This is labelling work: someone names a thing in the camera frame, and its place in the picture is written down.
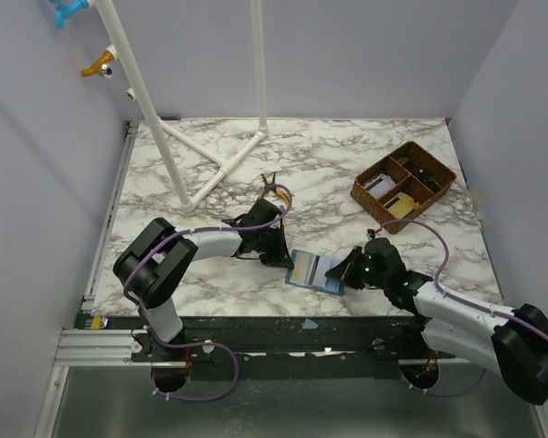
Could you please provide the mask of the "blue card holder wallet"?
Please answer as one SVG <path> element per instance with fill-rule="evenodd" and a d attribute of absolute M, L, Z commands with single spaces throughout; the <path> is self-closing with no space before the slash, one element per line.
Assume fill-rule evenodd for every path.
<path fill-rule="evenodd" d="M 314 256 L 319 256 L 319 255 L 315 255 L 314 253 L 301 251 L 298 249 L 293 249 L 291 252 L 291 260 L 294 263 L 294 268 L 288 269 L 286 278 L 285 278 L 285 283 L 287 285 L 302 287 L 302 288 L 309 289 L 316 292 L 322 292 L 322 293 L 339 296 L 339 297 L 342 296 L 344 291 L 344 285 L 340 283 L 338 280 L 335 280 L 332 278 L 328 278 L 325 288 L 310 287 L 306 285 L 305 279 L 311 265 L 311 259 Z M 338 259 L 335 259 L 335 260 L 336 260 L 336 265 L 334 267 L 338 266 L 340 263 Z"/>

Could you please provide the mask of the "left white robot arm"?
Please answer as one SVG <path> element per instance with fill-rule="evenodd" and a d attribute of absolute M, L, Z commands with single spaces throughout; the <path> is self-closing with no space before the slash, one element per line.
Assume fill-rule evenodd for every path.
<path fill-rule="evenodd" d="M 163 218 L 152 220 L 118 257 L 113 274 L 155 332 L 153 350 L 175 360 L 184 349 L 183 322 L 172 295 L 188 267 L 213 257 L 255 253 L 263 266 L 293 268 L 282 217 L 274 203 L 260 198 L 235 219 L 196 230 L 179 229 Z"/>

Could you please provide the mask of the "white grey striped card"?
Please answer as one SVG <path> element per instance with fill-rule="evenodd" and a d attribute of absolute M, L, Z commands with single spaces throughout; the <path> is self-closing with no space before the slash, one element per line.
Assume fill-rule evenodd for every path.
<path fill-rule="evenodd" d="M 334 258 L 324 255 L 315 255 L 311 259 L 311 265 L 305 279 L 306 285 L 310 287 L 325 288 L 328 281 L 326 273 L 335 265 L 336 260 Z"/>

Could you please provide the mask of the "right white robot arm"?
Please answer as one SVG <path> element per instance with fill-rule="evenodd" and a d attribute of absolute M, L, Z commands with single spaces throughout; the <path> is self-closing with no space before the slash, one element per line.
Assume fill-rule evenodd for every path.
<path fill-rule="evenodd" d="M 530 404 L 548 400 L 548 318 L 537 307 L 510 308 L 464 297 L 406 268 L 384 237 L 356 246 L 325 275 L 355 289 L 378 288 L 392 305 L 418 317 L 420 326 L 401 338 L 408 355 L 448 353 L 499 375 Z"/>

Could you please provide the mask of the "gold striped credit card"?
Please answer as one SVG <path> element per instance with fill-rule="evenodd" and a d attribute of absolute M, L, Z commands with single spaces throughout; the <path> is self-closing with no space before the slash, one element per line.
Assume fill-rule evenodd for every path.
<path fill-rule="evenodd" d="M 384 204 L 386 210 L 398 209 L 406 206 L 408 195 L 405 193 L 398 193 Z"/>

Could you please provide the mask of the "gold VIP credit card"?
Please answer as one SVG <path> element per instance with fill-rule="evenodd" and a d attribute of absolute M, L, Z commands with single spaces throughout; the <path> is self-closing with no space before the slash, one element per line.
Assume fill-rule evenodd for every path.
<path fill-rule="evenodd" d="M 413 198 L 408 196 L 406 206 L 398 209 L 391 209 L 388 210 L 388 212 L 396 219 L 403 219 L 415 211 L 417 207 L 418 203 Z"/>

